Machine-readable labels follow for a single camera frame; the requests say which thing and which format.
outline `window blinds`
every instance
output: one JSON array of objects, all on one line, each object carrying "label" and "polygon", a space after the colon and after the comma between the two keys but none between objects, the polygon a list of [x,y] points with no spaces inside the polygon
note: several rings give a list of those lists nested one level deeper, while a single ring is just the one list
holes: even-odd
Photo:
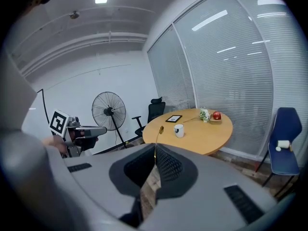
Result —
[{"label": "window blinds", "polygon": [[256,22],[266,41],[273,67],[274,105],[294,107],[303,130],[292,148],[299,163],[304,163],[308,133],[308,58],[307,41],[297,21],[282,0],[240,0]]},{"label": "window blinds", "polygon": [[175,22],[198,106],[233,123],[226,147],[258,154],[272,112],[270,61],[256,26],[236,0],[205,0]]},{"label": "window blinds", "polygon": [[158,95],[165,113],[195,108],[193,86],[180,41],[171,26],[148,51]]}]

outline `black office chair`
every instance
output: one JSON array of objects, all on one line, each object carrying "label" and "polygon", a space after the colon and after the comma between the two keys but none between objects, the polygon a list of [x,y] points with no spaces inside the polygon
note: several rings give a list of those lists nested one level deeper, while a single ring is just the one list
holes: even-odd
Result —
[{"label": "black office chair", "polygon": [[[149,105],[148,123],[150,121],[154,120],[156,117],[159,117],[160,115],[162,115],[164,113],[165,106],[166,106],[166,103],[162,102],[162,98],[152,99],[151,104]],[[135,134],[142,137],[142,132],[143,132],[145,126],[141,125],[140,120],[139,120],[140,117],[141,116],[136,116],[136,117],[133,117],[132,119],[137,119],[137,122],[140,126],[140,128],[138,128],[135,131]]]}]

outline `standing fan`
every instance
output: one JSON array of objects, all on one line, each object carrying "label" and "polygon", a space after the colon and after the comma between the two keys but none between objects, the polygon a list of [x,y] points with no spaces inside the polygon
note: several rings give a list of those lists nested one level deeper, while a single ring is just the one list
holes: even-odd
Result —
[{"label": "standing fan", "polygon": [[102,92],[93,101],[92,116],[96,124],[106,127],[108,131],[116,130],[126,148],[126,145],[119,132],[126,117],[126,109],[122,99],[113,92]]}]

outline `ceiling pipe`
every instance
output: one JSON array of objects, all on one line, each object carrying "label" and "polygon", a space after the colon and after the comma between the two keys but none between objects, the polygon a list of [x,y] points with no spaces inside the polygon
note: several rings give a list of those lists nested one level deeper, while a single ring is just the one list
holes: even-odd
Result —
[{"label": "ceiling pipe", "polygon": [[53,47],[52,49],[36,57],[21,69],[21,74],[26,77],[29,74],[33,73],[35,70],[45,65],[46,63],[56,59],[57,57],[87,46],[109,42],[144,43],[147,37],[148,35],[139,33],[109,32],[76,38],[74,40]]},{"label": "ceiling pipe", "polygon": [[[137,21],[132,21],[132,20],[97,20],[97,21],[89,21],[89,22],[86,22],[86,23],[82,23],[82,24],[78,24],[78,25],[75,25],[75,26],[70,26],[69,28],[66,27],[63,28],[63,29],[60,29],[54,33],[52,33],[50,36],[48,36],[48,38],[46,38],[46,40],[52,38],[53,36],[59,34],[59,33],[62,33],[62,32],[65,32],[66,30],[70,30],[70,29],[74,29],[74,28],[77,28],[77,27],[80,27],[80,26],[87,26],[87,25],[90,25],[90,24],[97,24],[97,23],[101,23],[101,22],[124,22],[124,23],[137,23],[137,24],[141,24],[141,22],[137,22]],[[20,58],[22,58],[23,55],[27,55],[30,51],[34,50],[37,46],[39,46],[39,44],[37,45],[34,45],[32,47],[29,47],[27,48],[25,51],[23,51],[22,49],[20,49],[20,51],[22,51],[23,53],[13,53],[15,56],[17,56],[17,58],[15,58],[15,61],[18,62]]]},{"label": "ceiling pipe", "polygon": [[[122,6],[122,5],[102,5],[99,7],[92,7],[92,8],[86,8],[86,9],[81,9],[78,10],[79,12],[84,12],[84,11],[89,11],[89,10],[96,10],[96,9],[106,9],[106,8],[125,8],[125,9],[132,9],[132,10],[140,10],[140,11],[145,11],[145,12],[149,12],[149,13],[155,13],[153,10],[148,10],[148,9],[144,9],[144,8],[139,8],[139,7],[132,7],[132,6]],[[71,13],[66,13],[63,14],[57,18],[54,18],[52,20],[50,20],[49,22],[43,24],[42,26],[40,26],[39,28],[37,28],[36,30],[34,30],[32,33],[30,33],[27,37],[25,37],[22,41],[20,41],[12,50],[11,54],[14,54],[15,51],[24,43],[26,42],[32,35],[34,35],[36,32],[40,31],[41,28],[46,27],[48,24],[50,23],[54,23],[55,21],[62,19],[63,17],[68,17]]]}]

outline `person's hand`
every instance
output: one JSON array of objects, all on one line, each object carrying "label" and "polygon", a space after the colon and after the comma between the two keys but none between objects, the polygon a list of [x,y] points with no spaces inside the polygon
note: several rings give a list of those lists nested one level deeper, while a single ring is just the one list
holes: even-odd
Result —
[{"label": "person's hand", "polygon": [[[72,142],[74,142],[74,140],[75,140],[75,132],[74,132],[74,130],[69,131],[69,135],[71,137]],[[80,135],[84,136],[85,135],[84,131],[81,131]],[[66,146],[66,144],[65,144],[65,142],[64,142],[64,140],[62,139],[61,136],[59,136],[59,135],[52,135],[52,136],[49,136],[47,138],[44,138],[42,142],[43,142],[43,144],[45,146],[46,145],[54,146],[54,147],[56,147],[59,150],[59,152],[61,154],[67,155],[67,146]]]},{"label": "person's hand", "polygon": [[43,144],[56,147],[61,154],[67,154],[67,146],[59,135],[52,135],[43,139]]}]

